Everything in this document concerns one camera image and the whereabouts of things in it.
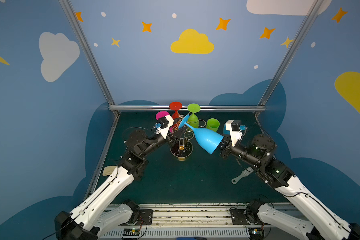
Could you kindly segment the pink wine glass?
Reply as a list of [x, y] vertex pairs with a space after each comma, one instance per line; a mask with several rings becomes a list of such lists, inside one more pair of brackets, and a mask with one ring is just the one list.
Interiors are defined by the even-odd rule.
[[157, 123], [155, 128], [157, 130], [164, 130], [173, 124], [173, 118], [167, 111], [160, 111], [156, 114]]

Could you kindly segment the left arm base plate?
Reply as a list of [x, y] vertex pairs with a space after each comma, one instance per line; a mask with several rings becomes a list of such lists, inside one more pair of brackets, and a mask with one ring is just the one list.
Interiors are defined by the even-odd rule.
[[146, 225], [151, 226], [153, 221], [153, 210], [136, 210], [133, 211], [127, 225]]

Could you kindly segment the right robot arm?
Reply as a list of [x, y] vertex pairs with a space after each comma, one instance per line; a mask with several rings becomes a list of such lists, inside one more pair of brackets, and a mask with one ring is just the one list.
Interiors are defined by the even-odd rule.
[[231, 137], [222, 137], [218, 148], [225, 159], [234, 156], [250, 165], [268, 186], [291, 202], [305, 217], [302, 221], [279, 212], [266, 204], [250, 204], [253, 219], [275, 226], [300, 240], [360, 240], [360, 226], [348, 223], [312, 194], [283, 162], [274, 157], [277, 149], [272, 138], [256, 135], [251, 145], [243, 146]]

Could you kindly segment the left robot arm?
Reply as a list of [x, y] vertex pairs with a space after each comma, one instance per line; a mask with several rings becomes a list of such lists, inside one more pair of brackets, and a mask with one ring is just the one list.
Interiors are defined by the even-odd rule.
[[134, 180], [140, 179], [148, 165], [147, 155], [167, 144], [173, 147], [187, 131], [182, 127], [166, 137], [136, 129], [126, 140], [126, 151], [110, 176], [80, 205], [55, 218], [58, 240], [97, 240], [116, 226], [137, 221], [139, 206], [126, 201], [108, 213], [105, 209]]

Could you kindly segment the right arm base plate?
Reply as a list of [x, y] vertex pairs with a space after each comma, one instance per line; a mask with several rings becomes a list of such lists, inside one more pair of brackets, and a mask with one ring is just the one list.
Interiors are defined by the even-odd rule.
[[247, 209], [229, 209], [233, 225], [257, 225], [259, 219], [255, 213]]

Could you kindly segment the blue wine glass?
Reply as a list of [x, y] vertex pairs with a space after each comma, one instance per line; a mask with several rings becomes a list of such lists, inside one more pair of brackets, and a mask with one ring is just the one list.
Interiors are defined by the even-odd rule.
[[229, 135], [230, 132], [227, 130], [226, 125], [223, 125], [223, 135]]
[[205, 128], [194, 128], [188, 124], [190, 115], [186, 115], [179, 124], [179, 130], [185, 125], [194, 132], [197, 143], [210, 155], [218, 148], [224, 136]]

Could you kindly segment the red wine glass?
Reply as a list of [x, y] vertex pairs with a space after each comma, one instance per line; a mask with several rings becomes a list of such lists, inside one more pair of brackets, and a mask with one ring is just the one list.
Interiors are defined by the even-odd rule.
[[180, 117], [179, 110], [182, 108], [182, 103], [180, 102], [172, 102], [170, 103], [169, 107], [174, 113], [172, 114], [173, 119], [178, 119]]

